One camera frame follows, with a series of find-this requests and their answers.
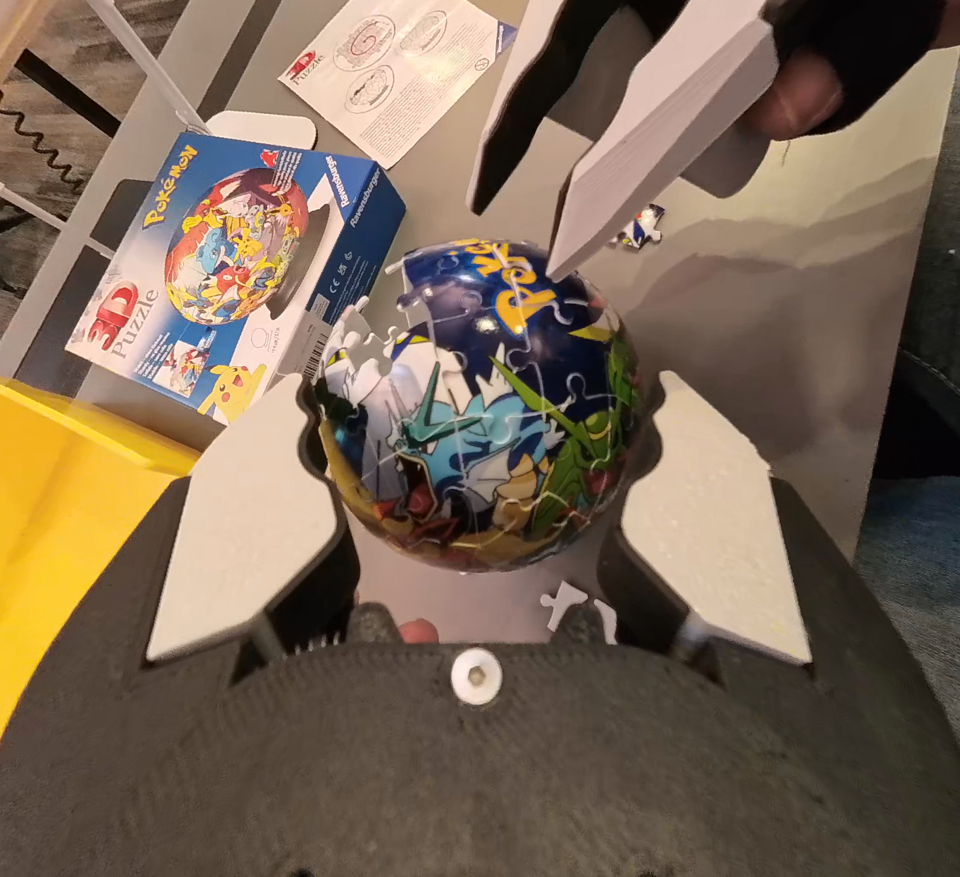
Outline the yellow plastic bin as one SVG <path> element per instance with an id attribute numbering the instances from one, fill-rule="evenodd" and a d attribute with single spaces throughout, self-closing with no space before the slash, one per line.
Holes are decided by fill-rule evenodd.
<path id="1" fill-rule="evenodd" d="M 1 381 L 1 729 L 82 598 L 200 452 Z"/>

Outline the white board stand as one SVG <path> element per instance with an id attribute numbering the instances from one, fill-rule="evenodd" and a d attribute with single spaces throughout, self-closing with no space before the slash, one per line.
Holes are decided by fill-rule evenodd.
<path id="1" fill-rule="evenodd" d="M 160 93 L 164 101 L 174 110 L 174 114 L 181 123 L 191 131 L 210 135 L 210 127 L 186 99 L 184 93 L 162 67 L 159 60 L 143 43 L 137 31 L 124 18 L 115 1 L 85 1 L 144 73 L 147 82 Z"/>

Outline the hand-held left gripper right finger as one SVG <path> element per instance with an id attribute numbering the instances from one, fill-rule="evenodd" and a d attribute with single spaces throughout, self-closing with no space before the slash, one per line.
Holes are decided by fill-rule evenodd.
<path id="1" fill-rule="evenodd" d="M 630 487 L 616 540 L 638 559 L 642 581 L 678 609 L 667 649 L 692 657 L 720 638 L 810 665 L 766 460 L 678 374 L 664 371 L 658 383 L 658 459 Z"/>

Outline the blue puzzle box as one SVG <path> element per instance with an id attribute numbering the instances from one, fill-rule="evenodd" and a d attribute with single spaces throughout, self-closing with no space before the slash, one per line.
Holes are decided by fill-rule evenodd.
<path id="1" fill-rule="evenodd" d="M 231 424 L 276 379 L 316 380 L 405 214 L 368 158 L 183 132 L 64 350 Z"/>

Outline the colourful puzzle ball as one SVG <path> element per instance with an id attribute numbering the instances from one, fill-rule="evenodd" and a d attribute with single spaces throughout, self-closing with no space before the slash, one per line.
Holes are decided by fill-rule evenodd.
<path id="1" fill-rule="evenodd" d="M 592 283 L 530 242 L 398 262 L 406 326 L 347 306 L 323 349 L 318 435 L 342 503 L 404 556 L 466 573 L 549 558 L 611 505 L 642 418 L 639 359 Z"/>

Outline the person's leg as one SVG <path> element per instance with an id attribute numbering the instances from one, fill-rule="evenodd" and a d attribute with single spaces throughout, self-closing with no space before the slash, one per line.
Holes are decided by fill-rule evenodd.
<path id="1" fill-rule="evenodd" d="M 923 222 L 854 567 L 959 735 L 959 76 Z"/>

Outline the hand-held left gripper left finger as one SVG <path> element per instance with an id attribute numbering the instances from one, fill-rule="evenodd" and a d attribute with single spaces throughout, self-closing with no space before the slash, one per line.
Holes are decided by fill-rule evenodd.
<path id="1" fill-rule="evenodd" d="M 351 602 L 351 532 L 326 478 L 314 390 L 282 377 L 193 467 L 146 645 L 163 662 L 234 638 L 266 661 Z"/>

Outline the white red blue puzzle piece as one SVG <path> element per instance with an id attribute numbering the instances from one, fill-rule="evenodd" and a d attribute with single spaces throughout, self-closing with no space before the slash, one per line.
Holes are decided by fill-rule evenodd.
<path id="1" fill-rule="evenodd" d="M 660 226 L 665 213 L 664 207 L 648 204 L 609 244 L 630 251 L 641 251 L 644 247 L 659 245 L 663 240 Z"/>

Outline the white instruction leaflet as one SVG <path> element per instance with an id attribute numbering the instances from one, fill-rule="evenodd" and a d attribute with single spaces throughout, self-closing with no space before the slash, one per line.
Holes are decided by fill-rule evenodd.
<path id="1" fill-rule="evenodd" d="M 389 170 L 517 31 L 467 0 L 349 0 L 277 79 Z"/>

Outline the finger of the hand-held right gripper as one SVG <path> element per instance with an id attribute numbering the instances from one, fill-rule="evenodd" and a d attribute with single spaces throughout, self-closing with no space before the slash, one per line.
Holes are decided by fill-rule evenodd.
<path id="1" fill-rule="evenodd" d="M 548 273 L 582 266 L 720 141 L 771 86 L 776 27 L 805 0 L 687 0 L 634 66 L 615 114 L 576 163 Z"/>
<path id="2" fill-rule="evenodd" d="M 595 143 L 630 75 L 689 0 L 528 0 L 479 141 L 466 204 L 483 214 L 545 118 Z"/>

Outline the plain white puzzle piece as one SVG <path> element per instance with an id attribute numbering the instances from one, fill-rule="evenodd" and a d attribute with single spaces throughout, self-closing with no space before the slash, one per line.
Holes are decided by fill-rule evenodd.
<path id="1" fill-rule="evenodd" d="M 615 646 L 618 643 L 617 612 L 602 598 L 591 596 L 586 591 L 563 580 L 558 584 L 556 593 L 541 594 L 539 603 L 549 611 L 546 629 L 551 635 L 560 631 L 563 620 L 569 615 L 572 608 L 590 607 L 602 623 L 605 643 L 610 646 Z"/>

